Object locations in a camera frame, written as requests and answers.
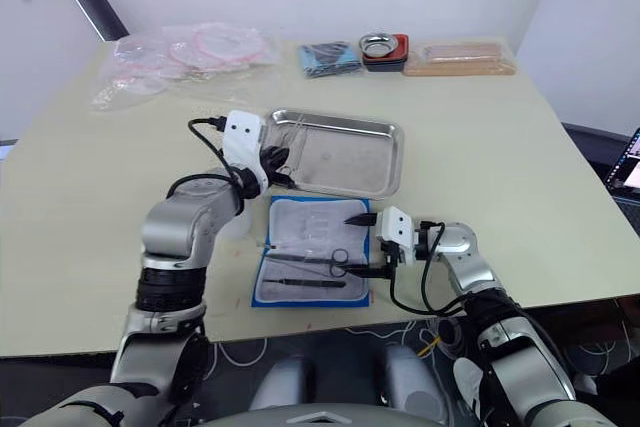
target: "stainless steel tray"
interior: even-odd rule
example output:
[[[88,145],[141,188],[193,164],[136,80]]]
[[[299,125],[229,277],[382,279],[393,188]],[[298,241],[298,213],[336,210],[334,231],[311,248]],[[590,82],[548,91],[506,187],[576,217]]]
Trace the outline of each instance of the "stainless steel tray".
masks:
[[[276,110],[266,145],[285,145],[281,172],[300,190],[384,199],[400,186],[404,133],[389,122]]]

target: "beige tabletop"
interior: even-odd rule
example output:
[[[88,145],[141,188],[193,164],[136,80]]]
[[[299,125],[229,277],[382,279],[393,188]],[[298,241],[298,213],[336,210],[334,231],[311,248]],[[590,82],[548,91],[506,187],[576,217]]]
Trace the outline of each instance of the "beige tabletop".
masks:
[[[0,355],[116,349],[135,296],[142,220],[173,180],[212,166],[186,122],[232,107],[167,95],[91,112],[87,91],[106,53],[107,46],[52,101],[2,166]],[[417,219],[469,224],[522,305],[640,291],[636,234],[524,73],[305,80],[290,44],[286,61],[278,100],[248,110],[313,110],[399,124],[400,189],[374,208],[393,204]],[[256,203],[254,240],[216,245],[205,293],[212,340],[415,317],[390,302],[385,281],[372,282],[368,308],[251,308],[255,239],[265,237],[269,202]],[[452,293],[442,266],[434,269],[429,292],[442,305]],[[401,297],[416,306],[419,273],[400,272]]]

